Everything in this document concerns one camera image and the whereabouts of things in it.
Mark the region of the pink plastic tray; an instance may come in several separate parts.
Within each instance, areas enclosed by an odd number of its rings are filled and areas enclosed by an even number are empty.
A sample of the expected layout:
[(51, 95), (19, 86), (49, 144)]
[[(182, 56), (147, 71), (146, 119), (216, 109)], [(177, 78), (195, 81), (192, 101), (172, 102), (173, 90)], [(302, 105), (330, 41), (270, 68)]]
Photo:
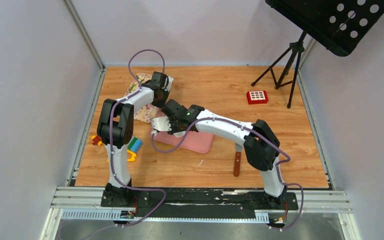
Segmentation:
[[(176, 137), (175, 135), (168, 134), (164, 131), (158, 132), (153, 139), (156, 143), (163, 143), (166, 147), (170, 146), (171, 148), (174, 148), (182, 138), (183, 136)], [(210, 150), (213, 139), (213, 134), (189, 131), (185, 140), (179, 147), (196, 153), (205, 154)]]

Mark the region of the white dough ball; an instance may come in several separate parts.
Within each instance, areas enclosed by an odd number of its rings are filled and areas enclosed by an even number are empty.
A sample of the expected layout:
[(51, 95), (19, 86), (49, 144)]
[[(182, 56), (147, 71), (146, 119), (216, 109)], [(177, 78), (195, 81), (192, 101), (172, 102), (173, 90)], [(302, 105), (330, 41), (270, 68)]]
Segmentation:
[(176, 132), (176, 133), (174, 133), (174, 136), (175, 136), (176, 138), (181, 138), (181, 137), (183, 137), (185, 134), (186, 134), (186, 131), (181, 131), (181, 132)]

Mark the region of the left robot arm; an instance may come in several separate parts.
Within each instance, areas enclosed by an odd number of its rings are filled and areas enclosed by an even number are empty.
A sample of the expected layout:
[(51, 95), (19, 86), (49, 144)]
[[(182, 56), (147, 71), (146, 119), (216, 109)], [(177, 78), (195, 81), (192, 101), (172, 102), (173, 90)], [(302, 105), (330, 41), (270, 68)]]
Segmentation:
[(96, 132), (107, 151), (109, 181), (103, 191), (102, 207), (126, 207), (132, 203), (136, 189), (128, 168), (128, 146), (134, 133), (134, 114), (146, 105), (163, 107), (173, 81), (171, 76), (155, 71), (132, 93), (103, 102)]

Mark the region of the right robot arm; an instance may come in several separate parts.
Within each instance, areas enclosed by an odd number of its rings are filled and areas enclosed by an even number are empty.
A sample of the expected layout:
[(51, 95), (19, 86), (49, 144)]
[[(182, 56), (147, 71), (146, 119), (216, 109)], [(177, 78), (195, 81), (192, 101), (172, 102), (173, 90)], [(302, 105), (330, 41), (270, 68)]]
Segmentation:
[(161, 112), (163, 116), (151, 120), (156, 132), (166, 132), (182, 140), (189, 132), (203, 132), (233, 141), (239, 151), (245, 151), (247, 162), (260, 171), (266, 204), (278, 209), (285, 203), (287, 187), (281, 183), (276, 170), (280, 141), (265, 121), (232, 120), (199, 105), (186, 108), (173, 99), (163, 106)]

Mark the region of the floral cutting mat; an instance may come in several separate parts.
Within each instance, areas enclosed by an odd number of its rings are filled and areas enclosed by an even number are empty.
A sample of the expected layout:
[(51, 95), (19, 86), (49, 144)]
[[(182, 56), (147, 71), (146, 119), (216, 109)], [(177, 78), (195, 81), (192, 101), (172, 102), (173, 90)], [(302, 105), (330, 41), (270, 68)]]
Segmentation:
[[(147, 73), (137, 73), (135, 77), (139, 80), (141, 84), (143, 84), (149, 81), (152, 76)], [(138, 88), (139, 88), (138, 82), (135, 79), (133, 79), (127, 88), (125, 96), (130, 95), (131, 93), (136, 91)], [(160, 108), (153, 106), (151, 104), (147, 104), (144, 107), (142, 107), (140, 110), (135, 112), (134, 120), (141, 121), (144, 123), (150, 123), (151, 120), (157, 116), (157, 113), (159, 112), (159, 110)]]

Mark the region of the blue green toy brick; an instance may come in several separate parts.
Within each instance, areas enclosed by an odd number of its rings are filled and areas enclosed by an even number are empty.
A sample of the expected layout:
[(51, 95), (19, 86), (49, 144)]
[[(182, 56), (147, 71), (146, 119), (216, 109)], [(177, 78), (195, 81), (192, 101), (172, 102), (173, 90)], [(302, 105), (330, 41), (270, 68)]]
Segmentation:
[(129, 142), (128, 150), (137, 154), (142, 146), (143, 146), (143, 141), (137, 137), (133, 137)]

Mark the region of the yellow triangular toy block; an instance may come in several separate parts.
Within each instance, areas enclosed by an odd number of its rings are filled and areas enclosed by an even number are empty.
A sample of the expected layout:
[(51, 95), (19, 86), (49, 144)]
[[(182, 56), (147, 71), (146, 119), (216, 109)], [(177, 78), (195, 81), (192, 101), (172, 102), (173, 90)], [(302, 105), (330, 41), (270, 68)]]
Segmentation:
[(123, 161), (134, 162), (137, 158), (137, 154), (129, 149), (114, 150), (112, 153), (112, 161), (114, 163), (121, 163)]

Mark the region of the red yellow toy piece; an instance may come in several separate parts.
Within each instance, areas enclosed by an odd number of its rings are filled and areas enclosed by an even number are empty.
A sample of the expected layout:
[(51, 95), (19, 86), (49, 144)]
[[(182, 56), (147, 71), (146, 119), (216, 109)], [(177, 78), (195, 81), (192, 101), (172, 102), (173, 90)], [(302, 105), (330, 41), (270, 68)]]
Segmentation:
[(93, 146), (98, 146), (98, 147), (102, 147), (105, 145), (102, 141), (102, 138), (98, 135), (93, 135), (91, 137), (91, 143)]

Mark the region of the red grid box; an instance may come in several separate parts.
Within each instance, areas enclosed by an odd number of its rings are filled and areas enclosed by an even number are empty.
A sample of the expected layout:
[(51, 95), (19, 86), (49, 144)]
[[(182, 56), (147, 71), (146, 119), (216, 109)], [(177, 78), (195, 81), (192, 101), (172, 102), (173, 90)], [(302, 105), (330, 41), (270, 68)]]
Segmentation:
[(246, 98), (249, 105), (266, 104), (269, 101), (265, 90), (248, 91)]

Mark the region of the black music stand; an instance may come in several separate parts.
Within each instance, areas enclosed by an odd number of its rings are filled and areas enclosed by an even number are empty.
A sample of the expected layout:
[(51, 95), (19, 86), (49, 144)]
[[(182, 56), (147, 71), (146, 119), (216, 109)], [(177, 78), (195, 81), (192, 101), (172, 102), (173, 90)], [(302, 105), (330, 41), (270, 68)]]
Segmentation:
[(266, 4), (302, 33), (251, 85), (255, 86), (267, 73), (273, 74), (274, 66), (291, 54), (280, 78), (273, 78), (275, 89), (290, 85), (291, 91), (295, 89), (306, 36), (334, 55), (347, 57), (384, 14), (384, 0), (267, 0)]

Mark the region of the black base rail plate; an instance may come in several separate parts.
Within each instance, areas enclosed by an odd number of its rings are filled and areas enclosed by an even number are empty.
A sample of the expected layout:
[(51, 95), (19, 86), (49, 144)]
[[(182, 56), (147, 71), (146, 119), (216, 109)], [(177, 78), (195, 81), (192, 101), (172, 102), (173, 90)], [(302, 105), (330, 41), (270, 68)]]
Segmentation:
[(164, 187), (160, 191), (105, 187), (100, 206), (131, 208), (137, 217), (179, 219), (251, 219), (255, 211), (298, 210), (296, 194), (283, 193), (279, 199), (262, 188)]

